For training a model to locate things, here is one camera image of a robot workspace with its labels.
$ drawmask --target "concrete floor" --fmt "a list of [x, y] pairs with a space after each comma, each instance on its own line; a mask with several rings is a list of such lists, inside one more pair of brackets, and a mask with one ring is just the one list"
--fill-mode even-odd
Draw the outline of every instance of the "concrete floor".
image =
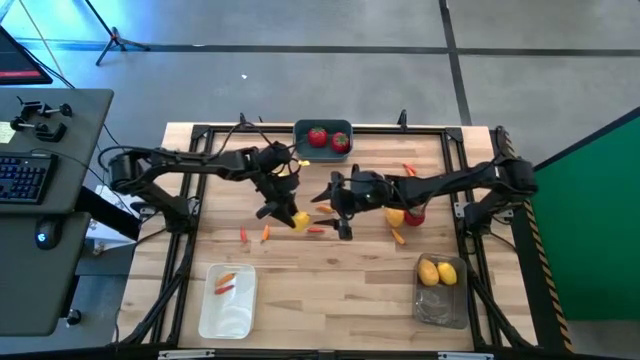
[[[447, 46], [438, 0], [92, 2], [123, 36], [152, 44]], [[85, 45], [107, 39], [82, 0], [24, 3], [47, 39]], [[640, 49], [637, 0], [449, 0], [448, 8], [459, 48]], [[18, 2], [2, 25], [27, 43], [38, 37]], [[75, 86], [115, 91], [107, 124], [124, 144], [156, 146], [167, 122], [234, 121], [241, 111], [250, 119], [261, 115], [265, 121], [344, 118], [354, 123], [393, 123], [405, 108], [412, 124], [461, 123], [449, 56], [444, 53], [225, 53], [173, 48], [114, 51], [95, 67], [97, 52], [70, 51], [56, 41], [52, 45], [64, 75]], [[34, 53], [53, 66], [48, 53]], [[640, 105], [640, 57], [595, 54], [461, 55], [472, 123], [504, 125], [520, 154], [538, 163]], [[104, 137], [101, 145], [108, 144]], [[94, 320], [101, 320], [81, 324], [82, 331], [60, 327], [53, 336], [39, 339], [38, 346], [93, 346], [111, 340], [113, 304], [120, 302], [124, 280], [104, 279], [107, 285], [97, 285], [98, 280], [81, 283], [75, 299], [95, 310]], [[107, 286], [114, 295], [93, 299], [90, 294], [96, 286]], [[570, 325], [579, 352], [640, 358], [637, 323]], [[625, 341], [611, 341], [622, 335]], [[34, 344], [0, 339], [0, 353], [33, 350]]]

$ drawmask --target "white plate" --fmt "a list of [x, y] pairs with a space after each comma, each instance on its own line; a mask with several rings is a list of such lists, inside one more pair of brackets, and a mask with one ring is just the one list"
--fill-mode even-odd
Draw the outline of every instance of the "white plate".
[[[233, 280], [222, 286], [234, 288], [215, 295], [216, 281], [225, 274], [236, 273]], [[244, 339], [253, 327], [256, 305], [256, 269], [246, 264], [214, 264], [207, 271], [204, 285], [200, 336], [207, 339]]]

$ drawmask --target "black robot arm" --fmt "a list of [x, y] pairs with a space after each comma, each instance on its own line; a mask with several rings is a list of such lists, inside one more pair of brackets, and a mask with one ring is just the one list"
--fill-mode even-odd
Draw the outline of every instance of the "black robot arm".
[[[345, 188], [347, 181], [351, 182], [350, 189]], [[481, 233], [488, 232], [494, 214], [519, 205], [538, 189], [531, 163], [498, 156], [490, 162], [429, 178], [380, 175], [360, 171], [359, 166], [354, 165], [351, 178], [332, 172], [327, 189], [312, 202], [330, 200], [340, 218], [321, 220], [316, 224], [333, 226], [341, 239], [350, 240], [349, 220], [357, 213], [383, 206], [403, 210], [422, 206], [424, 211], [434, 196], [475, 188], [491, 189], [480, 202], [464, 208], [465, 230]]]
[[251, 180], [256, 191], [265, 198], [265, 205], [256, 216], [270, 215], [295, 227], [292, 215], [298, 212], [293, 191], [299, 185], [297, 173], [278, 176], [273, 171], [292, 160], [289, 148], [273, 142], [266, 148], [256, 147], [225, 151], [211, 155], [169, 151], [165, 149], [127, 148], [109, 160], [113, 191], [138, 196], [155, 210], [163, 213], [167, 231], [188, 232], [193, 225], [193, 209], [189, 200], [172, 196], [154, 184], [166, 173], [213, 174], [229, 181]]

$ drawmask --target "green wall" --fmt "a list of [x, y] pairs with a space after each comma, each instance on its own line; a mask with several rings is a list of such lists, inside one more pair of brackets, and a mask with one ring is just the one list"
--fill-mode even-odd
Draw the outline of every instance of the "green wall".
[[640, 319], [640, 117], [536, 179], [534, 211], [566, 318]]

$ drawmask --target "gray desk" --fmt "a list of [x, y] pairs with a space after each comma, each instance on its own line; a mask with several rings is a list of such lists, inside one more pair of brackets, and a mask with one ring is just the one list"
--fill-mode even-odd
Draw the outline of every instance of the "gray desk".
[[[43, 101], [53, 108], [68, 103], [73, 117], [33, 117], [30, 123], [42, 121], [51, 128], [64, 122], [67, 133], [60, 142], [47, 143], [35, 138], [32, 129], [16, 132], [8, 143], [0, 143], [0, 152], [38, 148], [89, 164], [113, 91], [0, 88], [0, 121], [19, 115], [16, 95], [24, 101]], [[74, 273], [90, 218], [137, 238], [139, 221], [84, 188], [86, 172], [85, 166], [60, 157], [41, 205], [0, 205], [0, 336], [53, 332], [75, 290]], [[52, 250], [40, 250], [35, 244], [35, 224], [43, 214], [67, 214], [62, 239]]]

